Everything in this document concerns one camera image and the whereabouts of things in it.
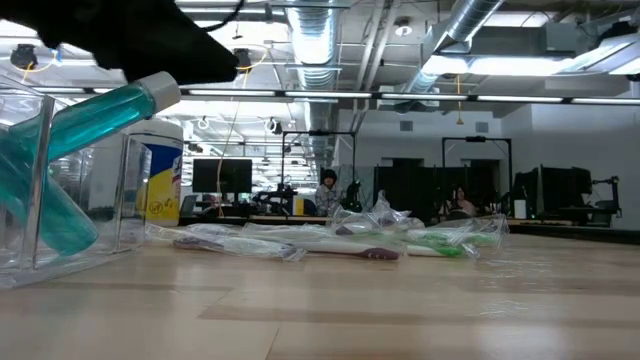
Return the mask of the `silver ventilation duct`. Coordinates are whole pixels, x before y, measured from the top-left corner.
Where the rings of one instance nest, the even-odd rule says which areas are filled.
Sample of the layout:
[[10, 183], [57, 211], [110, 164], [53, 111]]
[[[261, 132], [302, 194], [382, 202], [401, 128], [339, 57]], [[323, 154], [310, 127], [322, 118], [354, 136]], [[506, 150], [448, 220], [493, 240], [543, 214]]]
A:
[[420, 55], [422, 65], [403, 86], [404, 93], [427, 93], [446, 71], [436, 69], [439, 53], [453, 47], [454, 53], [467, 54], [474, 35], [500, 8], [505, 0], [456, 0], [450, 16], [427, 30]]
[[[307, 6], [305, 3], [321, 5]], [[302, 7], [286, 9], [291, 28], [291, 42], [296, 64], [299, 89], [303, 91], [330, 91], [336, 87], [337, 30], [339, 14], [330, 8], [332, 0], [299, 0]], [[334, 131], [337, 110], [328, 101], [314, 100], [304, 103], [305, 122], [308, 130]], [[333, 161], [335, 135], [311, 136], [311, 154], [315, 164], [329, 167]]]

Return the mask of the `long ceiling light bar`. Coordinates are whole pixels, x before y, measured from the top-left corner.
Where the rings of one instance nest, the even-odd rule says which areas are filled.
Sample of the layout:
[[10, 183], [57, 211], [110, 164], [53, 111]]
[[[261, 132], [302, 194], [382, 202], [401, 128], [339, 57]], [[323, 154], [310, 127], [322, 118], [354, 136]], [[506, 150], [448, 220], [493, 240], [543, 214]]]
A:
[[627, 106], [640, 107], [640, 98], [618, 97], [557, 97], [482, 94], [418, 94], [387, 92], [339, 92], [339, 91], [292, 91], [292, 90], [251, 90], [251, 89], [180, 89], [169, 92], [169, 101], [176, 103], [181, 98], [229, 98], [246, 99], [301, 99], [311, 100], [381, 100], [381, 101], [438, 101], [471, 103], [514, 103], [584, 106]]

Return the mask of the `clear acrylic organizer box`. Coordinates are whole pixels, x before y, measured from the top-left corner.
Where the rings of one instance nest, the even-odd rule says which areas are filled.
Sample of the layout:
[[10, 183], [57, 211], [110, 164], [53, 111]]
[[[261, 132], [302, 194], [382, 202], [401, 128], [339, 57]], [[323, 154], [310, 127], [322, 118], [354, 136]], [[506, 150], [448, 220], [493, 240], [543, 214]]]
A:
[[[54, 114], [61, 100], [11, 80], [0, 80], [0, 130], [23, 121], [44, 95], [36, 136], [28, 218], [24, 225], [0, 205], [0, 290], [71, 274], [106, 263], [141, 246], [144, 240], [146, 185], [151, 152], [125, 128], [57, 160], [48, 159]], [[49, 174], [87, 215], [99, 236], [71, 256], [49, 248], [40, 238], [44, 177]]]

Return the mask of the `teal mouthwash bottle white cap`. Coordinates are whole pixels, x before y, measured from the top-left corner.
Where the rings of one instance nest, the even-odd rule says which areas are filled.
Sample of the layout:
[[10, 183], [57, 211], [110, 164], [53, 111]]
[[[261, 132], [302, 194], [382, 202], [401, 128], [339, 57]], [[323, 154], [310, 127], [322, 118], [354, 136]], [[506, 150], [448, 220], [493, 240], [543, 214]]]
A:
[[[57, 160], [86, 148], [179, 102], [175, 79], [159, 72], [57, 111], [52, 120], [48, 159]], [[44, 95], [28, 117], [0, 132], [0, 168], [30, 167], [41, 126]]]
[[[28, 218], [35, 141], [0, 130], [0, 205], [24, 225]], [[40, 212], [41, 240], [60, 255], [71, 256], [92, 246], [99, 233], [93, 222], [60, 185], [44, 177]]]

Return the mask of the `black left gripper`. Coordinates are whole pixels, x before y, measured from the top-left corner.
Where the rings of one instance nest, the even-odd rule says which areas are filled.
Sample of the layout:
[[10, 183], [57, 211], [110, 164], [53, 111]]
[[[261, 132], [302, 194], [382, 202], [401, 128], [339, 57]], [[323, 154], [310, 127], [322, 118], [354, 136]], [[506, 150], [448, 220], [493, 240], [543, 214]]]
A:
[[179, 84], [236, 78], [238, 58], [173, 0], [103, 0], [103, 10], [96, 59], [90, 26], [100, 0], [0, 0], [0, 19], [33, 29], [48, 48], [67, 43], [83, 49], [99, 66], [121, 70], [129, 82], [162, 71]]

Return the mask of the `black computer monitor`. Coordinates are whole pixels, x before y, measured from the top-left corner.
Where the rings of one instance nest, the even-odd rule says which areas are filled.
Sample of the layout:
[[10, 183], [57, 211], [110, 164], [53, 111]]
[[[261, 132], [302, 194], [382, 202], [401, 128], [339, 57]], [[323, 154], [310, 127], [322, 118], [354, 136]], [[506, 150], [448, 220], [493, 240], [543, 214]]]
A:
[[251, 193], [250, 159], [194, 159], [192, 189], [200, 193]]

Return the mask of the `black station frame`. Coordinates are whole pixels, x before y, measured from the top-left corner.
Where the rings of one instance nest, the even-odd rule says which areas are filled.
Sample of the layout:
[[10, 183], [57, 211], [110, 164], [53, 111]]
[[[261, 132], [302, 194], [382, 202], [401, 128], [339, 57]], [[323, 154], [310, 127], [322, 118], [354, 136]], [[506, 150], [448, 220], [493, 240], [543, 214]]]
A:
[[[504, 193], [503, 195], [501, 195], [499, 198], [497, 198], [497, 202], [489, 202], [489, 207], [488, 208], [482, 208], [480, 210], [476, 210], [475, 213], [475, 217], [478, 217], [478, 215], [482, 216], [488, 216], [489, 214], [491, 215], [495, 215], [495, 214], [509, 214], [509, 211], [511, 209], [511, 207], [513, 206], [513, 202], [514, 200], [512, 199], [512, 189], [513, 189], [513, 155], [512, 155], [512, 140], [510, 138], [487, 138], [485, 136], [466, 136], [466, 137], [443, 137], [441, 139], [441, 152], [442, 152], [442, 156], [441, 156], [441, 174], [442, 174], [442, 185], [443, 185], [443, 194], [444, 194], [444, 185], [447, 185], [447, 167], [446, 167], [446, 158], [447, 158], [447, 154], [449, 152], [449, 150], [446, 150], [446, 143], [447, 141], [464, 141], [467, 143], [484, 143], [484, 142], [491, 142], [493, 143], [499, 150], [503, 150], [500, 146], [498, 146], [496, 144], [496, 142], [504, 142], [507, 145], [508, 148], [508, 152], [507, 154], [507, 158], [508, 158], [508, 180], [507, 180], [507, 185], [508, 185], [508, 191], [506, 193]], [[458, 186], [456, 185], [456, 188], [452, 190], [452, 194], [453, 194], [453, 200], [451, 202], [451, 206], [456, 205], [458, 202]], [[455, 217], [453, 215], [451, 215], [451, 211], [454, 212], [464, 212], [463, 210], [465, 210], [464, 208], [456, 208], [456, 209], [450, 209], [449, 205], [447, 205], [447, 201], [443, 200], [442, 203], [442, 210], [443, 210], [443, 215], [444, 217], [446, 217], [446, 219], [448, 220], [452, 220], [454, 218], [458, 218]]]
[[284, 160], [286, 155], [286, 148], [289, 145], [286, 138], [288, 135], [295, 135], [298, 138], [300, 135], [306, 135], [308, 137], [329, 137], [329, 136], [349, 136], [352, 139], [352, 182], [355, 181], [355, 160], [356, 160], [356, 136], [357, 132], [355, 131], [331, 131], [331, 130], [290, 130], [283, 131], [281, 134], [281, 169], [280, 169], [280, 183], [278, 184], [278, 190], [281, 192], [284, 191], [285, 185], [285, 170], [284, 170]]

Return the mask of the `black partition wall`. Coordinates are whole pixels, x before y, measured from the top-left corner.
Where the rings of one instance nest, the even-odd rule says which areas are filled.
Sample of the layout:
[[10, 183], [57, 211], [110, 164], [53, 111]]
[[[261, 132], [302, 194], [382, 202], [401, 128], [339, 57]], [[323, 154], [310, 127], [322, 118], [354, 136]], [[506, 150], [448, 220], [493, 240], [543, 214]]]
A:
[[454, 191], [462, 187], [465, 196], [476, 206], [485, 207], [499, 196], [493, 171], [482, 167], [376, 167], [374, 200], [378, 193], [391, 207], [410, 211], [412, 217], [431, 222], [442, 203], [451, 201]]

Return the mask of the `disinfecting wipes canister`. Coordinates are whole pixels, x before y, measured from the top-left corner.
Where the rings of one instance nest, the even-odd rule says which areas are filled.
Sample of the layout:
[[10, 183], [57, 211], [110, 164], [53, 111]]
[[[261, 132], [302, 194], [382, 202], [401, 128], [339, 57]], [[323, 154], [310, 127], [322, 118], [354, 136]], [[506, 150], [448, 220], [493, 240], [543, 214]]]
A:
[[130, 126], [128, 133], [151, 151], [145, 209], [147, 221], [158, 226], [177, 226], [181, 209], [182, 127], [152, 119]]

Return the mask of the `person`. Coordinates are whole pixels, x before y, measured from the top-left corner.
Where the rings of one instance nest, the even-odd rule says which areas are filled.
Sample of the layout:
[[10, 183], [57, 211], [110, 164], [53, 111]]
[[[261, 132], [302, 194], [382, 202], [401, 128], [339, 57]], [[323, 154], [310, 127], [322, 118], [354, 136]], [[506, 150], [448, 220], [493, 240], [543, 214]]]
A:
[[457, 186], [453, 191], [453, 197], [441, 206], [439, 214], [446, 220], [468, 219], [477, 215], [477, 209], [467, 199], [464, 188]]
[[321, 183], [315, 193], [317, 216], [327, 216], [341, 202], [342, 190], [337, 180], [338, 177], [334, 170], [324, 169], [322, 171]]

